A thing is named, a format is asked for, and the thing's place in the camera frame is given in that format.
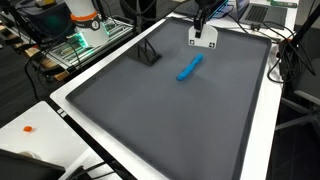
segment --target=floor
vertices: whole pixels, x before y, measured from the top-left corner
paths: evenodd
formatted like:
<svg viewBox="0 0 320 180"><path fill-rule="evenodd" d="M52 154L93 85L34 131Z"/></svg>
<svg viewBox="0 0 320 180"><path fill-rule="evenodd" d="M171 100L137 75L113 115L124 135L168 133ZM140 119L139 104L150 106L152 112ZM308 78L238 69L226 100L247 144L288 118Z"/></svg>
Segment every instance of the floor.
<svg viewBox="0 0 320 180"><path fill-rule="evenodd" d="M108 1L113 15L122 15L119 0ZM305 21L312 0L300 0L297 25ZM158 0L158 17L167 14L175 6L171 0ZM304 45L311 58L319 58L317 47L320 47L320 20L310 30L304 39ZM31 86L23 67L26 58L16 54L10 47L0 50L0 128L16 116L33 106L34 99ZM38 93L43 100L48 100L49 94L55 88L46 90L40 86L36 73L29 67L31 76L36 83ZM281 105L278 121L284 122L301 116ZM270 156L268 180L318 180L320 179L320 138L316 136L310 125L296 126L275 133L272 153Z"/></svg>

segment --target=blue object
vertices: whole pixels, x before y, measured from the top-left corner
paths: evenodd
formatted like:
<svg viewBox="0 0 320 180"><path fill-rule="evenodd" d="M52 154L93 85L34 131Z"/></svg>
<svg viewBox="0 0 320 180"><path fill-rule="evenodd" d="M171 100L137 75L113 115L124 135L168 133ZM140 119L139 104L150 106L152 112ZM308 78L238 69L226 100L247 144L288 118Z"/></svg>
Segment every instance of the blue object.
<svg viewBox="0 0 320 180"><path fill-rule="evenodd" d="M192 62L177 76L178 81L184 80L196 67L196 65L202 61L203 55L198 54Z"/></svg>

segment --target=table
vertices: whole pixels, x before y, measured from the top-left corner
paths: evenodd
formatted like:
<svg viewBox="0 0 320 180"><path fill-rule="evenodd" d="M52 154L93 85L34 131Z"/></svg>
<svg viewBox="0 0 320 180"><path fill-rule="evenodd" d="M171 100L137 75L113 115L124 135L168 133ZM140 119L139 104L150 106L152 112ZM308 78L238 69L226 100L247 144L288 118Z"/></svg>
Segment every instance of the table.
<svg viewBox="0 0 320 180"><path fill-rule="evenodd" d="M265 3L262 0L252 0L255 3ZM289 9L287 14L286 26L293 29L297 9ZM55 101L66 113L69 114L80 126L96 139L115 159L117 159L128 171L130 171L138 179L166 179L164 175L152 168L141 158L127 149L109 133L104 131L98 125L93 123L88 117L75 109L66 99L66 95L78 87L81 83L97 73L104 66L108 65L115 58L120 56L132 45L141 40L144 36L150 33L154 28L159 26L165 20L161 20L152 26L150 29L141 33L124 46L105 57L99 63L86 70L78 77L51 94L51 99ZM214 24L219 27L236 27L237 24L231 19L224 18L219 20L209 21L208 24ZM269 62L266 68L269 69L276 60L276 47L270 53ZM269 156L274 135L274 128L277 119L277 113L281 98L282 86L270 82L267 79L267 69L264 72L264 77L261 84L259 98L255 110L255 115L252 123L250 137L248 141L245 161L241 174L242 180L258 180L265 179Z"/></svg>
<svg viewBox="0 0 320 180"><path fill-rule="evenodd" d="M25 126L33 127L24 132ZM71 127L44 101L39 102L25 113L0 129L0 148L20 153L29 151L42 161L63 166L66 179L76 168L89 168L103 160L74 132ZM103 165L88 174L96 177L113 170ZM117 174L101 179L119 180Z"/></svg>

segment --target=black metal bracket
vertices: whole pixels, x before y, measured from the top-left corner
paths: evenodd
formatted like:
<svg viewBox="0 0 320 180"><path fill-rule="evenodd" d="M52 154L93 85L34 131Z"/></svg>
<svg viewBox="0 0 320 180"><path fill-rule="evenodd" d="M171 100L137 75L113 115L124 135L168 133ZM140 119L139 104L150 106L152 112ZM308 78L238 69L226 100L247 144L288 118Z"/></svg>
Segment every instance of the black metal bracket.
<svg viewBox="0 0 320 180"><path fill-rule="evenodd" d="M128 51L128 56L148 66L152 66L161 58L147 39L144 39L144 47L141 47L140 44L134 45Z"/></svg>

